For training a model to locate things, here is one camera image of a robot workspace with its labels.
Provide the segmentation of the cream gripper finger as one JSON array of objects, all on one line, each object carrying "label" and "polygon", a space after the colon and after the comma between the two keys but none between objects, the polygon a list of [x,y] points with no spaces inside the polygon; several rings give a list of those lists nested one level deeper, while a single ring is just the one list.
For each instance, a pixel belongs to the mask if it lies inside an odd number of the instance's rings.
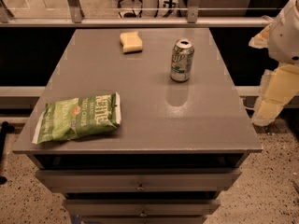
[{"label": "cream gripper finger", "polygon": [[252,123],[267,126],[299,92],[299,65],[281,63],[274,71],[265,70],[259,97],[254,105]]},{"label": "cream gripper finger", "polygon": [[249,46],[256,49],[267,49],[271,25],[265,26],[260,33],[249,41]]}]

